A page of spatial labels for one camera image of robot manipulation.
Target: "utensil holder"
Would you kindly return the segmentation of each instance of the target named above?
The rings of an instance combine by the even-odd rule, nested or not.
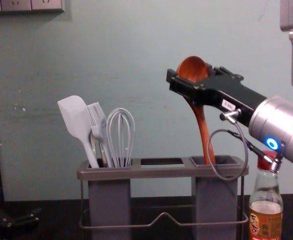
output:
[[[216,156],[216,168],[225,177],[241,172],[244,162],[228,155]],[[237,225],[248,217],[243,211],[244,176],[241,177],[241,217],[237,220],[238,180],[219,179],[203,156],[174,158],[135,158],[126,168],[91,168],[84,161],[77,170],[81,182],[81,219],[79,226],[91,230],[93,240],[131,240],[131,229],[152,227],[162,217],[168,217],[179,227],[192,227],[195,240],[235,240]],[[193,222],[181,223],[168,212],[162,212],[152,222],[131,223],[130,179],[191,177]],[[91,226],[83,224],[83,181],[88,182]]]

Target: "glass bottle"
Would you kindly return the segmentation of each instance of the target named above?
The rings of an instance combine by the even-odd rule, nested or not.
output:
[[[263,151],[275,158],[275,151]],[[283,201],[278,173],[263,158],[257,160],[255,187],[249,200],[249,240],[281,240]]]

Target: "light blue wall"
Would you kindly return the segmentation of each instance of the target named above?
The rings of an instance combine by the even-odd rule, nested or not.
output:
[[[76,170],[86,155],[58,109],[57,101],[67,96],[100,101],[106,113],[116,107],[131,111],[134,157],[202,154],[190,107],[165,81],[166,70],[187,56],[225,66],[244,75],[247,87],[293,102],[291,43],[279,28],[279,1],[66,3],[62,14],[0,16],[0,165],[8,201],[79,198]],[[210,131],[230,127],[218,110],[206,107],[205,114]],[[244,156],[241,142],[227,135],[213,143],[217,154]],[[256,164],[250,154],[246,194]],[[136,180],[132,196],[189,195],[189,183]],[[280,184],[282,193],[293,193],[287,160]]]

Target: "bottle cap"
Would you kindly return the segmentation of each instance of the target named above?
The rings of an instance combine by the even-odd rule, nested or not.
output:
[[[276,151],[264,150],[263,153],[273,159],[277,156]],[[257,158],[257,168],[264,170],[264,171],[270,171],[271,164],[269,162],[267,162],[265,159],[258,157]]]

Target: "whisk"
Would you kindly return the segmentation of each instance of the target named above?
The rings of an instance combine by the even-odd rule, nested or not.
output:
[[[116,168],[131,166],[136,135],[136,124],[132,114],[124,108],[114,109],[106,121],[106,134],[114,166]]]

